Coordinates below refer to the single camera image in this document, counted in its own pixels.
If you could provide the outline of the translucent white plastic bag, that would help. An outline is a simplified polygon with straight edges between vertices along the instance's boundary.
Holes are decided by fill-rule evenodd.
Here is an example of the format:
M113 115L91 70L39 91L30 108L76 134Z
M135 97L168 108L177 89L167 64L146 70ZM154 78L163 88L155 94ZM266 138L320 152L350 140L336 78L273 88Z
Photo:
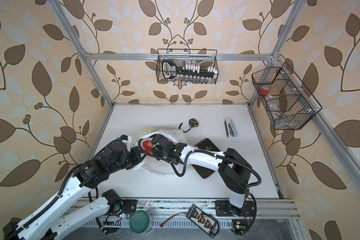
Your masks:
M142 139L141 144L143 144L148 140L152 140L154 134L163 135L170 141L170 143L173 143L175 145L177 143L187 143L186 135L182 130L146 129L139 133L138 139ZM161 176L175 174L170 163L166 162L168 158L167 154L163 154L155 148L151 149L152 152L149 152L148 149L146 149L145 147L143 147L143 149L150 155L157 156L157 158L154 158L152 156L146 156L141 163L134 167L134 170L142 169L154 175Z

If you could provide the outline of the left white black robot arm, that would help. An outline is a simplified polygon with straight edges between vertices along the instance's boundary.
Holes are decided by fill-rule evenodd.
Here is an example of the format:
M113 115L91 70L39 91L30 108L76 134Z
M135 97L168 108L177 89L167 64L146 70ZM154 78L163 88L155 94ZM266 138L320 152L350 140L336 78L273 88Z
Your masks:
M63 180L56 194L30 216L12 218L3 228L6 240L61 240L88 221L103 215L121 216L126 207L115 190L104 192L97 199L73 213L65 212L85 195L108 180L112 173L130 170L145 157L141 145L130 148L120 138L110 142L91 160L75 166Z

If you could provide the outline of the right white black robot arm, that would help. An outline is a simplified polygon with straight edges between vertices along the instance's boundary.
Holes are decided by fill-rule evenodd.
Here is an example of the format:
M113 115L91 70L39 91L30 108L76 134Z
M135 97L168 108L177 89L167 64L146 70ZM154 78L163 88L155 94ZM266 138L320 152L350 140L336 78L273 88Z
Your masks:
M200 166L219 173L231 191L230 205L241 209L250 188L262 183L262 178L253 167L234 149L224 152L202 150L185 143L173 141L168 135L152 133L149 138L153 149L147 153L151 157L170 164L178 177L183 177L189 165Z

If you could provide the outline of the red fake fruit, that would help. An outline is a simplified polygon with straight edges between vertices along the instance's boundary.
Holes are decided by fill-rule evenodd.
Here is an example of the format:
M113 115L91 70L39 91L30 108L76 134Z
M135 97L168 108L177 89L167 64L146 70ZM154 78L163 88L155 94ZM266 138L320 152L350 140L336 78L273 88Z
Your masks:
M152 155L152 149L154 148L154 145L151 143L150 140L146 140L142 143L143 149L147 154Z

